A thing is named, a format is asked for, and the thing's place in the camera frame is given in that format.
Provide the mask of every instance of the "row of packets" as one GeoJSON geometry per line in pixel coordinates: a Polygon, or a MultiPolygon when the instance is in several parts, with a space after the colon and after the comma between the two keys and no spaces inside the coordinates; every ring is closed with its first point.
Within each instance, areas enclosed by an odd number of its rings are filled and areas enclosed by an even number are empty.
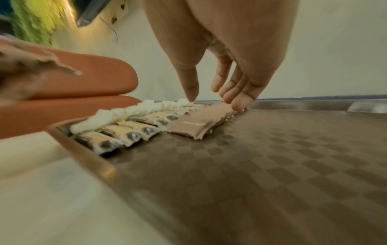
{"type": "Polygon", "coordinates": [[[94,153],[101,155],[119,148],[130,147],[141,139],[148,141],[152,136],[165,131],[170,122],[202,107],[203,105],[191,105],[173,111],[131,117],[95,131],[75,135],[73,138],[94,153]]]}

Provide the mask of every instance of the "checkered pattern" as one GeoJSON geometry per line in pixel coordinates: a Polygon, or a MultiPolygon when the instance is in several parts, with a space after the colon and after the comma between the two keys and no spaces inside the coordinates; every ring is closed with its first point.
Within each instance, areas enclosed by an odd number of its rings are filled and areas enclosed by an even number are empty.
{"type": "Polygon", "coordinates": [[[386,244],[387,117],[250,110],[109,157],[209,244],[386,244]]]}

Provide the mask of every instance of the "hand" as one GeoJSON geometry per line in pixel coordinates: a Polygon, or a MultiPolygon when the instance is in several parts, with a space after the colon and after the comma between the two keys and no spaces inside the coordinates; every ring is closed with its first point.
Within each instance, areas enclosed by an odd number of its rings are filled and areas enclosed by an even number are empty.
{"type": "Polygon", "coordinates": [[[218,59],[213,92],[234,110],[252,104],[282,63],[298,0],[143,0],[158,42],[185,94],[199,94],[196,65],[208,49],[218,59]],[[226,84],[231,65],[237,66],[226,84]]]}
{"type": "Polygon", "coordinates": [[[0,79],[0,108],[31,98],[39,91],[42,82],[43,76],[33,73],[0,79]]]}

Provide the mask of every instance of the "stainless steel tray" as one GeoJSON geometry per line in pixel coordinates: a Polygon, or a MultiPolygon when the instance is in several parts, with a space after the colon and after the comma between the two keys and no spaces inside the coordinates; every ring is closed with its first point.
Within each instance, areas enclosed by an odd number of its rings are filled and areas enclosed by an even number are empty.
{"type": "Polygon", "coordinates": [[[68,137],[79,120],[48,132],[174,244],[386,244],[387,114],[348,112],[380,105],[259,102],[106,158],[68,137]]]}

